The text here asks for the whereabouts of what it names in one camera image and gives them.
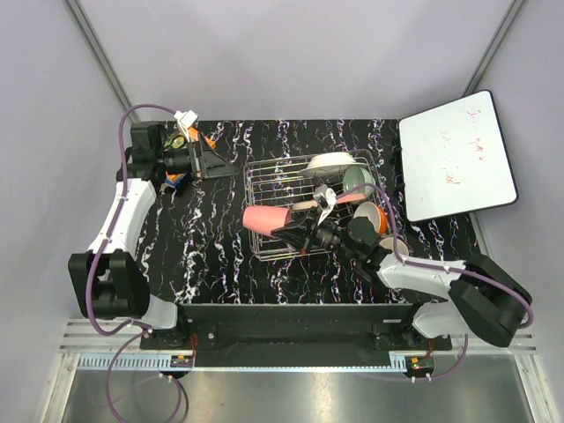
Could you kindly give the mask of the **pink beige plate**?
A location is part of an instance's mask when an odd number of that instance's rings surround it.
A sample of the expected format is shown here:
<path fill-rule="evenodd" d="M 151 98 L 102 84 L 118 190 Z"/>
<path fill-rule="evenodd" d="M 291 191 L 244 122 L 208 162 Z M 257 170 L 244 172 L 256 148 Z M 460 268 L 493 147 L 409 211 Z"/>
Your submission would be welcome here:
<path fill-rule="evenodd" d="M 354 193 L 354 194 L 349 194 L 346 196 L 343 196 L 342 198 L 339 198 L 337 200 L 337 204 L 345 204 L 345 203 L 360 203 L 363 202 L 367 199 L 367 196 L 365 194 L 362 193 Z M 318 206 L 318 203 L 316 202 L 316 200 L 309 200 L 309 201 L 304 201 L 304 202 L 299 202 L 296 203 L 292 206 L 292 211 L 293 212 L 301 212 L 301 211 L 305 211 L 305 210 L 309 210 L 311 208 L 315 208 Z"/>

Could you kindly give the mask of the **pink plastic cup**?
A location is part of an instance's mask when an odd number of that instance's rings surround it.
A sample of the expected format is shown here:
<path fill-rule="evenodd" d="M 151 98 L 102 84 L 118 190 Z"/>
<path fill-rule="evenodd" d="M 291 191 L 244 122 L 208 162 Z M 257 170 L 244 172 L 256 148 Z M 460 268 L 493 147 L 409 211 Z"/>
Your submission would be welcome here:
<path fill-rule="evenodd" d="M 242 224 L 249 231 L 270 236 L 271 232 L 291 220 L 291 210 L 285 207 L 253 205 L 245 209 Z"/>

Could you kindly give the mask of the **wire dish rack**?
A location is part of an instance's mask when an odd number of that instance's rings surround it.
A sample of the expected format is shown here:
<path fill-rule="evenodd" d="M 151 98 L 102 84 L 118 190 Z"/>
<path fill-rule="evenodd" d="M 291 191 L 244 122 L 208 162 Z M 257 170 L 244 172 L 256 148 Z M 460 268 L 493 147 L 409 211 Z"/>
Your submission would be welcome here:
<path fill-rule="evenodd" d="M 363 149 L 352 150 L 348 153 L 356 160 L 355 166 L 366 167 L 374 178 L 374 185 L 384 189 L 372 153 Z M 292 206 L 296 203 L 314 200 L 315 189 L 323 184 L 332 188 L 337 197 L 345 193 L 343 192 L 345 171 L 342 174 L 328 177 L 298 175 L 318 154 L 261 160 L 245 165 L 243 170 L 245 205 L 276 206 L 292 210 Z M 373 202 L 382 208 L 385 207 L 384 197 L 377 191 L 374 191 L 365 201 Z M 356 206 L 361 203 L 336 204 L 333 212 L 325 221 L 334 221 L 337 224 L 348 223 L 348 220 L 353 217 Z M 303 256 L 282 241 L 256 233 L 250 235 L 250 248 L 254 256 L 261 262 Z"/>

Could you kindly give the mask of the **white scalloped plate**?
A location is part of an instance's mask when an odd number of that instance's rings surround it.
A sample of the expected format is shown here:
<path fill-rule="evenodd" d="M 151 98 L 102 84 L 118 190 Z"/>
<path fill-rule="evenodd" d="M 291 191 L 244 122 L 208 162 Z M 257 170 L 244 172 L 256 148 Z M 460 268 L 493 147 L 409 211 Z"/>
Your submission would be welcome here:
<path fill-rule="evenodd" d="M 348 152 L 326 152 L 314 156 L 298 175 L 304 177 L 328 177 L 342 174 L 356 160 Z"/>

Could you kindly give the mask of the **white orange bowl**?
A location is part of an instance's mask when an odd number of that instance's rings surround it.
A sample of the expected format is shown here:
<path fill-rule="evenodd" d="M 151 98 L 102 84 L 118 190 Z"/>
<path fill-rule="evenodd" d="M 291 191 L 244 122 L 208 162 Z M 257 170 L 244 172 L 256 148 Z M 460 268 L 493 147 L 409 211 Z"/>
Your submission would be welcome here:
<path fill-rule="evenodd" d="M 383 211 L 378 205 L 372 202 L 363 202 L 353 214 L 355 218 L 367 218 L 374 226 L 375 231 L 383 235 L 388 229 L 388 220 Z"/>

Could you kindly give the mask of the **orange mug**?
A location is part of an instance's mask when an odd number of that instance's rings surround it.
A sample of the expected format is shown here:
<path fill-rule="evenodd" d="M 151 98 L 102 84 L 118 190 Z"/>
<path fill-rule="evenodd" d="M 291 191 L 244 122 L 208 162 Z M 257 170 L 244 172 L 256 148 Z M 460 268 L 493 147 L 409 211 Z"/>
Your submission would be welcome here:
<path fill-rule="evenodd" d="M 405 265 L 409 256 L 407 245 L 401 240 L 394 240 L 393 236 L 386 237 L 379 242 L 384 256 L 380 262 L 381 266 L 391 266 L 392 264 Z"/>

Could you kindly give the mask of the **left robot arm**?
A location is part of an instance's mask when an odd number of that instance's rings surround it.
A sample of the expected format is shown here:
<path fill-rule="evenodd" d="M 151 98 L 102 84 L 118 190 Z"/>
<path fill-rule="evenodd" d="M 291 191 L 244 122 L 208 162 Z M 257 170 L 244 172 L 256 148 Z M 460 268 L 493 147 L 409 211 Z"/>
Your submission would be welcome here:
<path fill-rule="evenodd" d="M 190 327 L 178 307 L 151 294 L 137 266 L 137 240 L 145 217 L 165 182 L 216 179 L 236 175 L 214 143 L 195 127 L 172 122 L 138 122 L 130 127 L 126 167 L 116 173 L 115 196 L 101 230 L 84 253 L 70 256 L 68 270 L 83 317 L 93 324 L 123 318 L 179 349 L 189 342 Z"/>

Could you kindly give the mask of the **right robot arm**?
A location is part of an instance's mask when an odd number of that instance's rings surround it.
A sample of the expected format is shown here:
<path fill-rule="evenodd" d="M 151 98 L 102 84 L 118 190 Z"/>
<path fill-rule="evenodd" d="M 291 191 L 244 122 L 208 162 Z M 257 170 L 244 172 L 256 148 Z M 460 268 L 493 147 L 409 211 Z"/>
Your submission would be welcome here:
<path fill-rule="evenodd" d="M 300 252 L 320 248 L 353 262 L 358 278 L 370 286 L 382 284 L 440 298 L 438 303 L 417 306 L 400 327 L 401 341 L 414 350 L 432 338 L 468 334 L 504 348 L 531 322 L 530 293 L 489 256 L 439 262 L 403 255 L 395 246 L 382 245 L 373 213 L 355 213 L 340 226 L 320 222 L 317 211 L 310 210 L 271 230 L 271 236 Z"/>

